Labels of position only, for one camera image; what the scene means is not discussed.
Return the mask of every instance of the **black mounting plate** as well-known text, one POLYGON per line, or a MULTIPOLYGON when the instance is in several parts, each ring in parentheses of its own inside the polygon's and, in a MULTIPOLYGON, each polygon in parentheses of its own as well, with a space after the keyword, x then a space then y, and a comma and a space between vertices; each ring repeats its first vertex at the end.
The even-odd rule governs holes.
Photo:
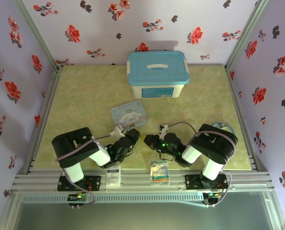
MULTIPOLYGON (((222 189, 221 185, 223 185, 224 189, 228 188, 227 176, 225 174, 219 174, 215 182, 210 189, 222 189)), ((185 184, 187 190, 206 189, 201 183, 200 174, 185 175, 185 184)))
MULTIPOLYGON (((100 176, 84 176, 84 182, 78 182, 77 185, 83 189, 92 192, 99 191, 101 186, 100 176)), ((57 191, 67 192, 67 191, 80 191, 78 188, 74 187, 64 175, 61 175, 58 181, 57 191)))

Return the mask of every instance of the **table surface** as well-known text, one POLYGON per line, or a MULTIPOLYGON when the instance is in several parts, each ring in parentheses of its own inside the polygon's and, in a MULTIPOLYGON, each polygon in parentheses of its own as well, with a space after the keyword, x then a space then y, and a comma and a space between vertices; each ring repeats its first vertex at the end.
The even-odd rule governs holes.
MULTIPOLYGON (((227 170, 251 170, 238 117, 234 107, 227 75, 223 66, 189 66, 190 82, 179 98, 141 99, 148 115, 148 123, 138 127, 141 135, 157 134, 160 124, 186 121, 196 130, 203 124, 228 123, 239 139, 235 156, 226 164, 227 170)), ((34 167, 59 168, 51 144, 54 137, 82 127, 89 127, 95 137, 108 135, 115 125, 110 109, 131 101, 132 89, 127 82, 126 66, 65 66, 62 70, 34 167)), ((169 129, 183 143, 194 134, 179 124, 169 129)), ((115 138, 101 139, 104 145, 115 138)), ((140 138, 134 152, 121 164, 123 169, 147 169, 149 161, 159 160, 159 154, 146 146, 140 138)), ((207 163, 200 156, 190 169, 201 170, 207 163)), ((81 162, 82 168, 99 169, 91 159, 81 162)), ((174 161, 169 169, 183 169, 174 161)))

